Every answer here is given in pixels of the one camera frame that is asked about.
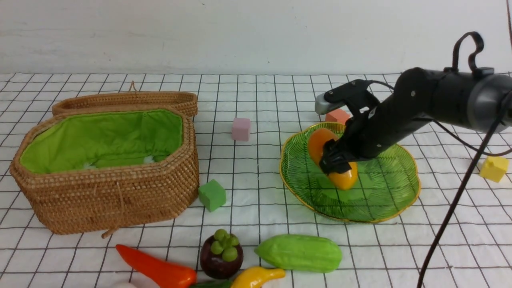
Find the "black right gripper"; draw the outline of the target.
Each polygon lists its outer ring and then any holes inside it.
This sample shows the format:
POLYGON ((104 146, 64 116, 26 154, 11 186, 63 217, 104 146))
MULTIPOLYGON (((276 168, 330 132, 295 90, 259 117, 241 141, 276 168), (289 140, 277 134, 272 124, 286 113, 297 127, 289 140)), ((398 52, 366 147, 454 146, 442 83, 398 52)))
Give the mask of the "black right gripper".
POLYGON ((351 171, 350 162, 376 158, 432 120, 415 109, 379 105, 350 120, 342 136, 326 144, 319 167, 325 175, 351 171))

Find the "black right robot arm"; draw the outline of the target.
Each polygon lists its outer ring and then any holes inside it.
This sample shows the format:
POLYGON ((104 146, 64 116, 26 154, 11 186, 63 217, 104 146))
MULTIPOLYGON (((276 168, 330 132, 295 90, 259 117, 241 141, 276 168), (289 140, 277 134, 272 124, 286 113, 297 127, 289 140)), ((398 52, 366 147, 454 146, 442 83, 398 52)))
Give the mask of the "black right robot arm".
POLYGON ((353 80, 315 100, 325 115, 347 106, 352 117, 338 140, 323 144, 318 166, 325 174, 344 173, 413 134, 430 122, 487 133, 494 122, 499 133, 511 126, 511 78, 412 68, 397 79, 392 94, 380 102, 369 92, 372 80, 353 80))

